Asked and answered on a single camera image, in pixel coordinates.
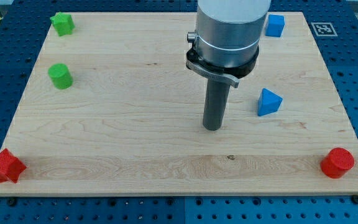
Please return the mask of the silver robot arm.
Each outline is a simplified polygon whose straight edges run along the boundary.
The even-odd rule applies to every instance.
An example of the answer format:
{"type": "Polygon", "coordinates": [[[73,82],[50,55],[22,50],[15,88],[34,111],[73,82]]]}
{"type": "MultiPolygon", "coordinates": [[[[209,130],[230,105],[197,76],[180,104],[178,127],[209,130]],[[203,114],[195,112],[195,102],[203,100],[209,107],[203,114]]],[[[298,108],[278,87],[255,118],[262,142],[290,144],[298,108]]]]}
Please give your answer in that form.
{"type": "Polygon", "coordinates": [[[256,54],[270,5],[271,0],[199,0],[187,41],[211,65],[240,67],[256,54]]]}

